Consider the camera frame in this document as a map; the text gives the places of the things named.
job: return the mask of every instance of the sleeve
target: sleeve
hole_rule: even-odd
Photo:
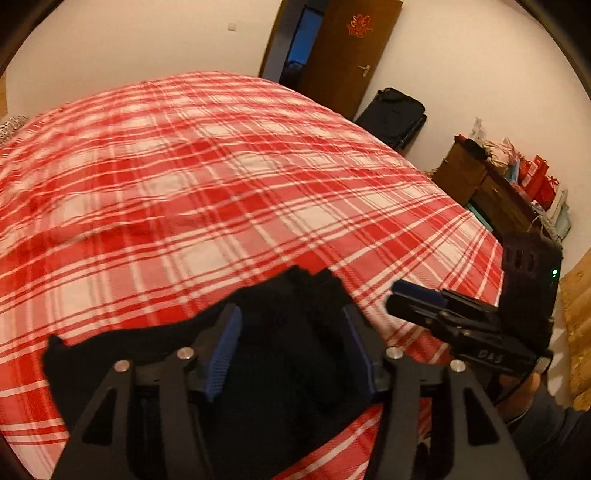
[[[509,429],[531,480],[588,478],[589,412],[564,409],[540,388],[527,414]]]

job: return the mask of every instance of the red gift bag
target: red gift bag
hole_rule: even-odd
[[[538,195],[535,196],[535,201],[538,202],[544,210],[548,210],[552,207],[552,202],[556,198],[556,192],[558,192],[558,185],[560,182],[554,177],[544,177],[542,180],[542,186]]]
[[[536,155],[527,175],[523,179],[523,182],[521,182],[521,186],[530,200],[535,199],[536,195],[538,195],[547,171],[548,164],[546,163],[546,160],[539,155]]]
[[[529,171],[530,167],[531,167],[530,161],[527,161],[524,157],[521,157],[519,159],[519,175],[517,177],[517,180],[520,185],[521,185],[521,182],[523,181],[523,179],[525,178],[525,176],[527,175],[527,172]]]

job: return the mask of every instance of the wooden furniture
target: wooden furniture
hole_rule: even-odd
[[[591,408],[591,249],[560,280],[570,354],[570,393],[576,410]]]
[[[6,105],[6,75],[0,77],[0,118],[4,118],[8,113]]]
[[[491,164],[467,150],[460,137],[456,137],[433,181],[460,205],[470,203],[501,243],[508,233],[526,232],[530,226],[540,228],[538,214],[530,204]]]

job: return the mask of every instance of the black suitcase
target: black suitcase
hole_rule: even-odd
[[[402,151],[427,121],[424,105],[393,88],[378,94],[356,124],[396,151]]]

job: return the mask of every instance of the red plaid blanket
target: red plaid blanket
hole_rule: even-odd
[[[406,278],[494,302],[501,248],[410,163],[280,85],[221,73],[54,109],[0,149],[0,430],[47,479],[68,438],[47,336],[173,323],[297,264],[328,266],[390,344],[444,345],[386,314]],[[380,409],[278,478],[362,478]]]

